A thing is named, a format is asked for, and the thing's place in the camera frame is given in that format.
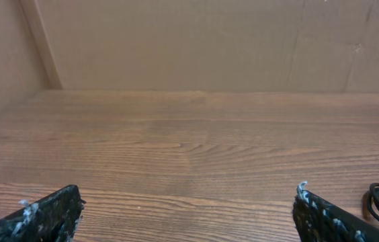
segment wood grain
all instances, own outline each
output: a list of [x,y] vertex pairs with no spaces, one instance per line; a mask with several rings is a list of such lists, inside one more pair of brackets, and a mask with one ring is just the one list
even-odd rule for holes
[[[359,214],[379,182],[379,94],[45,91],[0,117],[0,193],[77,184],[94,204],[80,241],[296,241],[288,222],[302,180]],[[105,212],[145,198],[149,216]],[[182,201],[192,206],[174,208]],[[247,222],[249,204],[285,206],[271,223],[288,221],[287,232]]]

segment worn black surface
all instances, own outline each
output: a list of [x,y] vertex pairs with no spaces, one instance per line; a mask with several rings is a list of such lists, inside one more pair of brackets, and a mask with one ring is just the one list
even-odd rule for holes
[[69,185],[0,220],[2,241],[69,241],[83,204],[79,189]]
[[296,196],[292,211],[302,242],[379,241],[379,229],[317,195],[305,192],[308,200]]

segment cardboard wall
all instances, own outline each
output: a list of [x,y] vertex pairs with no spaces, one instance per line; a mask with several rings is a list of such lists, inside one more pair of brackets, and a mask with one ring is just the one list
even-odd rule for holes
[[379,92],[379,0],[36,0],[65,89]]
[[0,0],[0,111],[46,86],[18,1]]

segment brown wall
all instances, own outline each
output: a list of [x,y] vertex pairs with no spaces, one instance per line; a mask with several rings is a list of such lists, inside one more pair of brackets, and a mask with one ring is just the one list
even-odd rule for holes
[[45,78],[18,1],[0,0],[0,111],[45,86]]
[[379,91],[379,0],[36,3],[65,89]]

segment wooden tabletop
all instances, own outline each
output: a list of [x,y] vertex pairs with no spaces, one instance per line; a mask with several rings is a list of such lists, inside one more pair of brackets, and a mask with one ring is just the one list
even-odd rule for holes
[[0,218],[76,184],[77,241],[299,241],[303,180],[360,215],[379,94],[44,91],[0,116]]

